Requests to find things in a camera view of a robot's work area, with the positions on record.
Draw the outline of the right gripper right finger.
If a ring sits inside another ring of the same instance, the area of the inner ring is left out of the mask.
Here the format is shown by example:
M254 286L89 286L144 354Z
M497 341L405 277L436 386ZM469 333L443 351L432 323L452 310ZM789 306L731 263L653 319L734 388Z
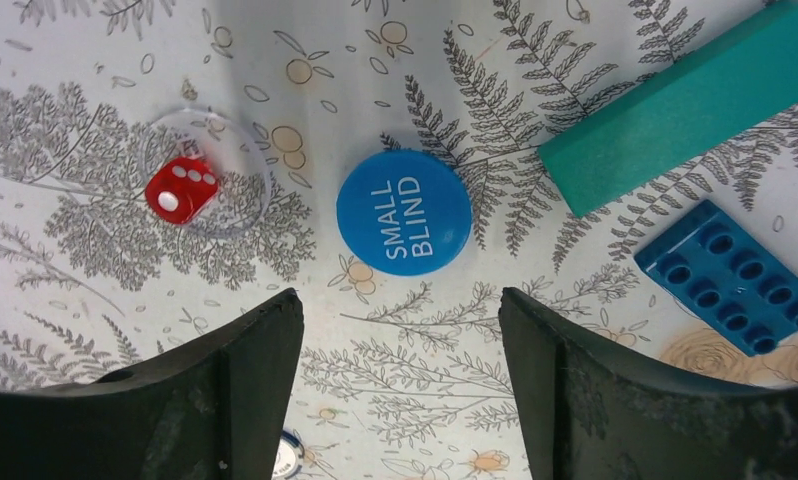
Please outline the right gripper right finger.
M516 288L498 312L534 479L798 479L798 387L683 370Z

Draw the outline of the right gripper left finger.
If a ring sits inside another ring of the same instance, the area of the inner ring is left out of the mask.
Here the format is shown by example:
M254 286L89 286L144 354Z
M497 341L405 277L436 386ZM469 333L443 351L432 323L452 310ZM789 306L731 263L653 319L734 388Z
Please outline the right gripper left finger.
M286 289L93 383L0 392L0 479L268 479L303 334Z

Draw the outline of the blue small blind button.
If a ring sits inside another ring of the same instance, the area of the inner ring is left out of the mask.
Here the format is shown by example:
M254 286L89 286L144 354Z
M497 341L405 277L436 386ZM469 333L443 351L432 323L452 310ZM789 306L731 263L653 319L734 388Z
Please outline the blue small blind button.
M435 272L462 252L472 207L458 175L435 157L390 150L357 165L336 198L338 230L350 251L383 273Z

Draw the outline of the teal rectangular block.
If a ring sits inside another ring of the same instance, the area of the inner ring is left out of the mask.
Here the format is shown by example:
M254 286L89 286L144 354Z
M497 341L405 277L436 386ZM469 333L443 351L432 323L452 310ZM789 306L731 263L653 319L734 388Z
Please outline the teal rectangular block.
M798 104L798 1L738 23L538 149L584 216Z

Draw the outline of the floral table cloth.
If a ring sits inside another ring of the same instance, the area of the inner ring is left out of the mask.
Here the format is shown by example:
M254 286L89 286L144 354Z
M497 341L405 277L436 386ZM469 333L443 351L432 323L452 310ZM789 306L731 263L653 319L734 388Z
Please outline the floral table cloth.
M129 127L167 100L242 108L275 159L257 234L187 237L105 192L31 170L0 143L0 390L90 380L177 347L293 286L304 365L288 424L304 479L524 479L529 466L497 340L505 286L608 338L701 374L798 386L798 337L747 359L607 254L611 222L557 270L563 205L522 187L531 140L478 143L451 37L542 115L489 1L0 1L0 126L10 107L78 102ZM454 131L482 218L457 275L391 280L328 230L329 172L353 153Z

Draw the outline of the blue lego brick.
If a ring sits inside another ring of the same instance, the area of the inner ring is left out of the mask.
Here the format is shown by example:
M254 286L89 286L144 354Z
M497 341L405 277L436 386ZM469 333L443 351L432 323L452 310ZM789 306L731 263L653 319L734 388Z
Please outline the blue lego brick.
M798 332L798 277L703 200L634 255L638 267L749 357Z

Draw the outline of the red die lower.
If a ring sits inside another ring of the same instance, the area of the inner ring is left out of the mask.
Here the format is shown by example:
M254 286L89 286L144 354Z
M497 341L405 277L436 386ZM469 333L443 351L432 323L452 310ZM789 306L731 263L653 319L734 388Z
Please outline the red die lower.
M147 183L147 205L162 220L184 225L217 195L218 176L203 158L177 157Z

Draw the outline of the clear dealer disc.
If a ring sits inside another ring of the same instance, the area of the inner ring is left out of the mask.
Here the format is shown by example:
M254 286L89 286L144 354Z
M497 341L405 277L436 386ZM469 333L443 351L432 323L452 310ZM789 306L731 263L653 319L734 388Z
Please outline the clear dealer disc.
M268 161L255 137L209 107L166 111L134 147L141 199L169 226L212 240L240 237L264 219Z

